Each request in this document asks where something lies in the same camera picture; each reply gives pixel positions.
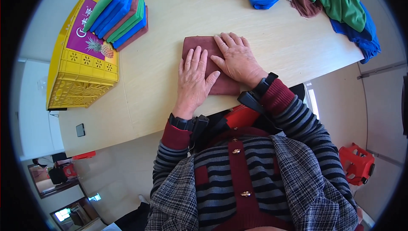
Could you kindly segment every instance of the white table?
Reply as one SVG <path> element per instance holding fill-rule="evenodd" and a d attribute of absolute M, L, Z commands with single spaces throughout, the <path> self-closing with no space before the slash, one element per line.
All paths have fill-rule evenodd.
<path fill-rule="evenodd" d="M 60 112 L 67 156 L 102 149 L 164 129 L 176 102 L 177 65 L 187 36 L 235 32 L 245 36 L 259 64 L 294 86 L 363 59 L 327 15 L 301 17 L 288 0 L 256 10 L 248 0 L 145 0 L 149 31 L 120 52 L 120 81 L 89 108 Z M 196 114 L 239 103 L 209 96 Z M 86 136 L 75 126 L 84 123 Z"/>

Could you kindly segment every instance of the finger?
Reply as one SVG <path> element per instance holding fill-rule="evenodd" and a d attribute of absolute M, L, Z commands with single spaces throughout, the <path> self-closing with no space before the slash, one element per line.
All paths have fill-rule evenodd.
<path fill-rule="evenodd" d="M 221 33 L 221 37 L 224 39 L 228 47 L 232 48 L 233 46 L 236 45 L 234 40 L 226 33 Z"/>
<path fill-rule="evenodd" d="M 190 49 L 188 51 L 188 54 L 187 54 L 187 57 L 186 57 L 186 63 L 184 64 L 184 71 L 190 70 L 191 59 L 193 58 L 193 53 L 194 53 L 193 49 Z"/>
<path fill-rule="evenodd" d="M 207 58 L 208 58 L 208 51 L 203 50 L 200 61 L 198 62 L 198 67 L 197 67 L 198 71 L 205 72 L 205 69 L 207 68 Z"/>
<path fill-rule="evenodd" d="M 191 67 L 190 69 L 195 71 L 198 67 L 198 62 L 200 61 L 201 56 L 201 47 L 197 46 L 196 50 L 194 51 L 193 59 L 191 60 Z"/>
<path fill-rule="evenodd" d="M 184 73 L 184 60 L 181 59 L 179 63 L 179 76 Z"/>
<path fill-rule="evenodd" d="M 217 55 L 212 55 L 210 58 L 211 58 L 212 61 L 214 61 L 214 63 L 216 65 L 218 65 L 219 68 L 221 68 L 221 70 L 224 71 L 224 69 L 225 69 L 225 60 L 224 59 L 220 58 Z"/>
<path fill-rule="evenodd" d="M 228 50 L 227 44 L 225 44 L 225 42 L 218 35 L 214 36 L 214 40 L 217 43 L 218 47 L 220 48 L 221 53 L 224 54 Z"/>
<path fill-rule="evenodd" d="M 206 87 L 206 93 L 210 92 L 212 86 L 214 83 L 217 81 L 218 77 L 220 76 L 221 72 L 220 71 L 215 71 L 212 74 L 208 75 L 207 79 L 205 80 L 205 87 Z"/>
<path fill-rule="evenodd" d="M 230 33 L 230 36 L 231 36 L 231 38 L 234 40 L 234 42 L 235 42 L 237 45 L 240 45 L 240 46 L 243 46 L 243 45 L 244 45 L 244 44 L 242 43 L 241 38 L 240 38 L 238 35 L 236 35 L 236 34 L 234 34 L 234 33 Z"/>
<path fill-rule="evenodd" d="M 248 40 L 245 37 L 242 36 L 241 40 L 245 47 L 251 48 L 251 46 L 249 46 Z"/>

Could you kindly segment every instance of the striped sweater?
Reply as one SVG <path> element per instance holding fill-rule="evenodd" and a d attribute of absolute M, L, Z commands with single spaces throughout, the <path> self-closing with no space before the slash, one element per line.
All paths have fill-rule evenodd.
<path fill-rule="evenodd" d="M 276 125 L 283 129 L 288 138 L 310 147 L 319 162 L 323 176 L 355 208 L 337 148 L 316 116 L 278 79 L 273 82 L 261 103 L 273 115 Z M 187 157 L 188 135 L 189 132 L 178 131 L 167 124 L 157 152 L 150 197 L 177 163 Z M 292 217 L 276 161 L 272 136 L 243 134 L 237 139 L 243 145 L 244 161 L 252 183 L 249 187 L 251 193 L 255 195 L 259 211 L 271 218 L 274 217 L 274 223 L 281 223 L 273 226 L 291 229 Z M 232 172 L 237 173 L 237 164 L 232 164 L 231 161 L 233 155 L 230 154 L 230 142 L 230 138 L 221 140 L 195 156 L 195 187 L 200 230 L 213 230 L 217 227 L 225 229 L 222 224 L 237 215 L 237 200 L 241 198 L 237 197 L 234 188 L 241 181 L 238 175 L 232 175 Z M 254 227 L 266 225 L 265 222 L 260 222 L 252 225 Z"/>

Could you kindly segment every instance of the yellow plastic crate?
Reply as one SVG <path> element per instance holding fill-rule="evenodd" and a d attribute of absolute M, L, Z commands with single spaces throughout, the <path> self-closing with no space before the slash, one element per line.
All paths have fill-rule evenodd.
<path fill-rule="evenodd" d="M 98 1 L 79 0 L 58 35 L 48 71 L 47 110 L 89 107 L 119 81 L 117 51 L 82 30 Z"/>

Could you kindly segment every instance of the plaid jacket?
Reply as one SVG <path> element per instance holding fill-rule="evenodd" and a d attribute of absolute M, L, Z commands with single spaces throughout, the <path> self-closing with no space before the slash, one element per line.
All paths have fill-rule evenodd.
<path fill-rule="evenodd" d="M 312 150 L 284 136 L 269 138 L 296 229 L 353 231 L 358 225 L 355 209 L 324 178 Z M 198 230 L 194 157 L 181 160 L 152 196 L 146 231 Z"/>

